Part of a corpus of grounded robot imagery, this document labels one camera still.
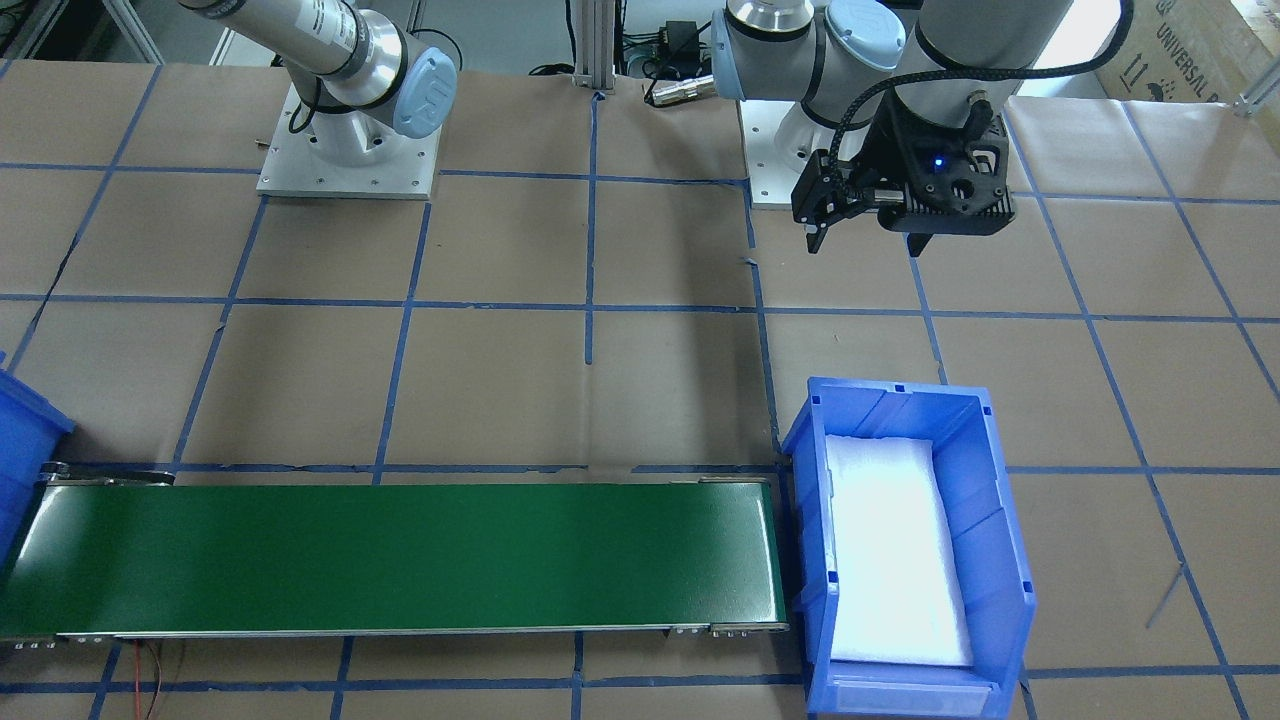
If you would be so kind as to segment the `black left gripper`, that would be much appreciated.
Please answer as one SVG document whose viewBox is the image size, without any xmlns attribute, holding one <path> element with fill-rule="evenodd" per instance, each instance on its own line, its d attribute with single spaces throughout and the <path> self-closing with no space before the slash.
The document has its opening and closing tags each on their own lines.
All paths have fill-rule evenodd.
<svg viewBox="0 0 1280 720">
<path fill-rule="evenodd" d="M 937 126 L 890 90 L 855 156 L 855 192 L 844 164 L 814 150 L 792 190 L 792 218 L 808 252 L 829 228 L 872 209 L 887 231 L 908 234 L 919 258 L 934 234 L 991 236 L 1012 223 L 1007 183 L 1009 135 L 984 91 L 966 104 L 957 127 Z"/>
</svg>

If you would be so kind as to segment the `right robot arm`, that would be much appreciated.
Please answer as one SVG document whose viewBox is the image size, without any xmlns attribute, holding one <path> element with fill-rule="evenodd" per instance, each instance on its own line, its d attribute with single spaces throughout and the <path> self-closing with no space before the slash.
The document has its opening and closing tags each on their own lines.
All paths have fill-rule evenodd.
<svg viewBox="0 0 1280 720">
<path fill-rule="evenodd" d="M 361 111 L 407 138 L 444 124 L 458 88 L 452 58 L 383 14 L 344 1 L 183 1 L 271 50 L 301 97 Z"/>
</svg>

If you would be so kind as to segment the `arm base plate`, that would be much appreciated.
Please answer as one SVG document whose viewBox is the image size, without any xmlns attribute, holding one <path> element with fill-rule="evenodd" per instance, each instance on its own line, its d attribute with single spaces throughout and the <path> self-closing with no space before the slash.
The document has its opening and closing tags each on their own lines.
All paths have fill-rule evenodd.
<svg viewBox="0 0 1280 720">
<path fill-rule="evenodd" d="M 835 132 L 812 120 L 800 102 L 746 100 L 739 110 L 753 205 L 790 211 L 808 158 L 827 150 Z"/>
<path fill-rule="evenodd" d="M 428 201 L 436 174 L 442 132 L 406 138 L 361 113 L 316 113 L 307 129 L 291 132 L 293 115 L 308 115 L 294 88 L 268 146 L 256 190 L 288 199 L 394 199 Z"/>
</svg>

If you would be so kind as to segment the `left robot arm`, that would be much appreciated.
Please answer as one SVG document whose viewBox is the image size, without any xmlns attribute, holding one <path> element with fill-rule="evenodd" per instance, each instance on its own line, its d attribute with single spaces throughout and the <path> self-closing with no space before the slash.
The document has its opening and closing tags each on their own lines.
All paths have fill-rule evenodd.
<svg viewBox="0 0 1280 720">
<path fill-rule="evenodd" d="M 817 138 L 790 193 L 806 249 L 864 214 L 908 237 L 1012 223 L 1004 104 L 1030 77 L 1066 1 L 728 1 L 708 28 L 716 92 L 785 101 Z"/>
</svg>

